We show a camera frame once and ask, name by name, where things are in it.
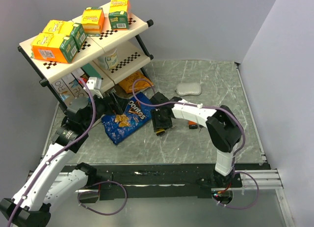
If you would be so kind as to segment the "yellow padlock with key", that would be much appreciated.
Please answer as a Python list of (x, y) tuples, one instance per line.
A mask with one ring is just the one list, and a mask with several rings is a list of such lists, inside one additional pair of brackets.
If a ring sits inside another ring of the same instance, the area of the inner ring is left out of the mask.
[(156, 131), (156, 135), (157, 135), (157, 136), (162, 136), (163, 134), (165, 134), (165, 129), (158, 129), (158, 130)]

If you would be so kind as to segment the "orange padlock with keys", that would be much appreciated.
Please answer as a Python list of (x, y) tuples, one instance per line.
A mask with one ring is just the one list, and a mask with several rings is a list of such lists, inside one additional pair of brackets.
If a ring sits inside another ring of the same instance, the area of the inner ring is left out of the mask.
[(189, 129), (197, 129), (198, 128), (198, 124), (193, 122), (193, 121), (189, 121), (188, 122), (188, 127), (189, 127)]

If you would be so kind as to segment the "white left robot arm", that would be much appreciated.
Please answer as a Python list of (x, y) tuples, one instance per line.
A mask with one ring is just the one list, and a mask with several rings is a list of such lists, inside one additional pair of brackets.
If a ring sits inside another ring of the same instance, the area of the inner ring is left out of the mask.
[(66, 116), (52, 139), (46, 155), (25, 185), (10, 199), (0, 202), (8, 224), (19, 227), (45, 227), (51, 214), (80, 188), (93, 188), (97, 170), (78, 164), (69, 177), (54, 185), (69, 160), (88, 138), (94, 122), (103, 115), (122, 115), (129, 100), (110, 93), (105, 98), (80, 97), (68, 106)]

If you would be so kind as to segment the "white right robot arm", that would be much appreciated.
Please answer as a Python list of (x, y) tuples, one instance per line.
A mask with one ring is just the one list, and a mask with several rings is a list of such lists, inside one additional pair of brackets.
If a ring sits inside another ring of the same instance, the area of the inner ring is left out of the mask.
[(208, 130), (212, 144), (217, 149), (213, 179), (217, 186), (225, 187), (234, 177), (234, 156), (243, 135), (243, 128), (231, 110), (222, 105), (210, 109), (192, 104), (180, 97), (168, 99), (155, 93), (150, 102), (154, 132), (159, 136), (173, 127), (173, 119), (192, 121)]

